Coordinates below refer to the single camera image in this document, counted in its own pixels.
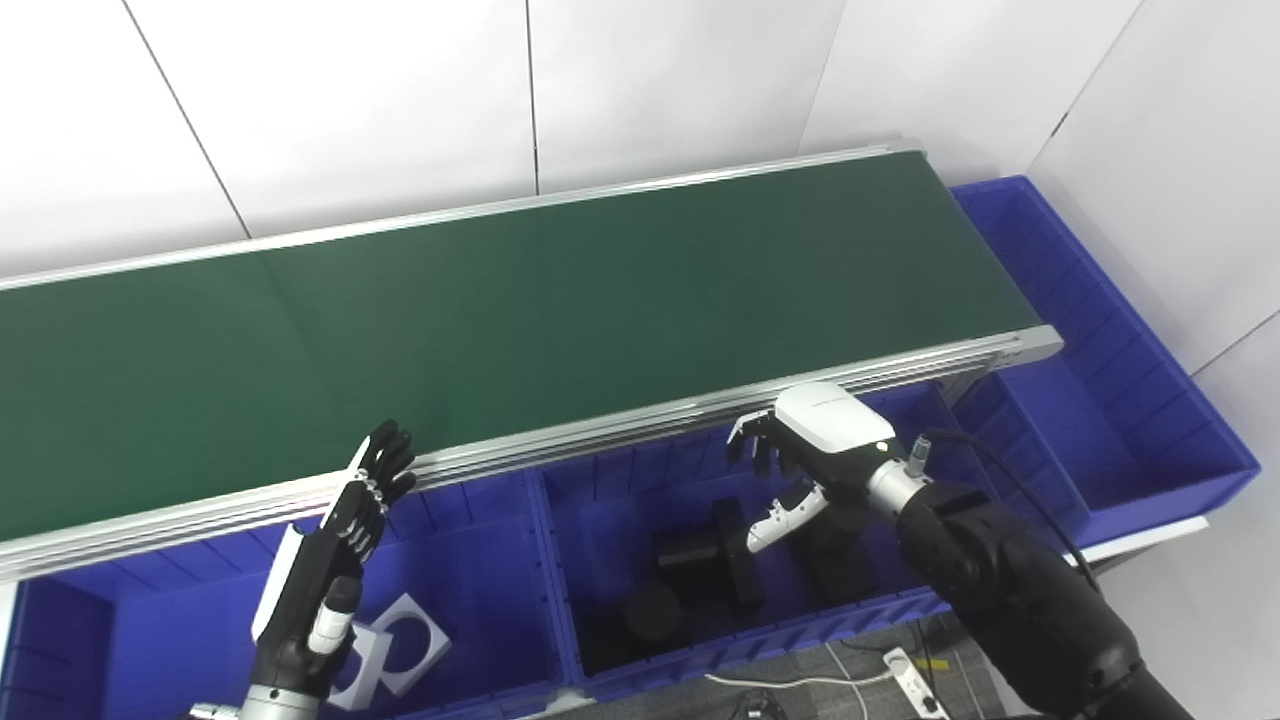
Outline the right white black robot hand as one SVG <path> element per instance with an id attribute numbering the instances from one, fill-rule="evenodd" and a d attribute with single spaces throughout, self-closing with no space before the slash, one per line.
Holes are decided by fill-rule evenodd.
<path id="1" fill-rule="evenodd" d="M 728 462 L 751 452 L 756 477 L 778 470 L 788 484 L 741 533 L 759 553 L 827 509 L 868 507 L 869 483 L 902 456 L 892 425 L 861 400 L 829 382 L 785 389 L 764 410 L 740 416 L 726 441 Z"/>

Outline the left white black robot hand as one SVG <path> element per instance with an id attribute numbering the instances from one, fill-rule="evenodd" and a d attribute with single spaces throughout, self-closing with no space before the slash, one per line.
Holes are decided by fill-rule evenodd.
<path id="1" fill-rule="evenodd" d="M 325 698 L 355 641 L 349 620 L 387 514 L 417 482 L 411 434 L 387 419 L 361 442 L 317 528 L 288 527 L 251 625 L 251 685 Z"/>

